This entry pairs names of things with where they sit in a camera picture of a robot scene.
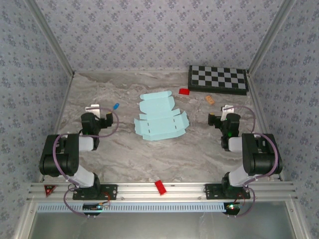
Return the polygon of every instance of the red triangle marker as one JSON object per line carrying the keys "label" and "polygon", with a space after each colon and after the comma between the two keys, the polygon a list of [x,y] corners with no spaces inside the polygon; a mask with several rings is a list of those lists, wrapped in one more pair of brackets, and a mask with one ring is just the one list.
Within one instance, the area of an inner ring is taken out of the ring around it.
{"label": "red triangle marker", "polygon": [[57,185],[45,185],[44,186],[45,197],[47,198],[48,196],[50,196],[56,187]]}

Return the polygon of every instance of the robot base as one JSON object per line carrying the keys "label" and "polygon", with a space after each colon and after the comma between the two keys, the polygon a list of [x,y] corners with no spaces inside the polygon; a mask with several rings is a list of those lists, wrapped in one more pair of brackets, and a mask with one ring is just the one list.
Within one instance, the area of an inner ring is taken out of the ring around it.
{"label": "robot base", "polygon": [[226,173],[221,183],[205,184],[205,193],[207,200],[214,199],[250,199],[250,193],[242,187],[233,187],[229,184],[229,173]]}
{"label": "robot base", "polygon": [[73,192],[73,200],[96,200],[105,201],[110,197],[110,200],[116,200],[118,193],[118,185],[116,184],[101,184],[101,191],[98,195],[92,197],[92,194],[86,192],[89,188],[78,188]]}

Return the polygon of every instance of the red block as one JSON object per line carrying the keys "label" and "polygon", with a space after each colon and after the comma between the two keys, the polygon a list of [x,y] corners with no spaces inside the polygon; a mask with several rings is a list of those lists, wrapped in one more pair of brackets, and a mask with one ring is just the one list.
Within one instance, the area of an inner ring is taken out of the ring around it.
{"label": "red block", "polygon": [[155,185],[158,188],[160,195],[163,195],[167,192],[161,180],[158,180],[157,182],[155,182]]}
{"label": "red block", "polygon": [[189,95],[189,89],[181,88],[181,89],[179,90],[179,93],[180,93],[181,95]]}

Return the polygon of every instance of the white bracket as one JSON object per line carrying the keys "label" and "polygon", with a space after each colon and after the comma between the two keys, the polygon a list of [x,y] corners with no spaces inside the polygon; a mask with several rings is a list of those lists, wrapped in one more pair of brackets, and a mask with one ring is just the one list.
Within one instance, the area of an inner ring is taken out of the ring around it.
{"label": "white bracket", "polygon": [[99,104],[95,104],[95,105],[91,105],[91,106],[89,106],[89,107],[85,107],[85,111],[86,111],[86,112],[93,113],[93,114],[95,114],[98,118],[101,118],[100,109],[90,110],[90,108],[93,108],[93,107],[100,107],[100,105],[99,105]]}
{"label": "white bracket", "polygon": [[226,116],[228,113],[234,113],[234,108],[229,109],[229,110],[224,110],[224,109],[229,108],[229,107],[234,107],[234,106],[225,105],[224,107],[221,108],[222,115],[221,115],[220,121],[224,121],[226,119]]}

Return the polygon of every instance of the floral wallpaper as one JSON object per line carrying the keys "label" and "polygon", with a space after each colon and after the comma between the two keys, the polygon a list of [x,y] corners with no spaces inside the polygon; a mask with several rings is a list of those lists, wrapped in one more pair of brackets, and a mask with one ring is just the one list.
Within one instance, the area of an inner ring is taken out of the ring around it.
{"label": "floral wallpaper", "polygon": [[287,180],[319,238],[319,2],[297,0],[253,76]]}
{"label": "floral wallpaper", "polygon": [[248,68],[282,0],[36,0],[73,70]]}
{"label": "floral wallpaper", "polygon": [[69,79],[24,1],[0,7],[0,238],[8,239]]}

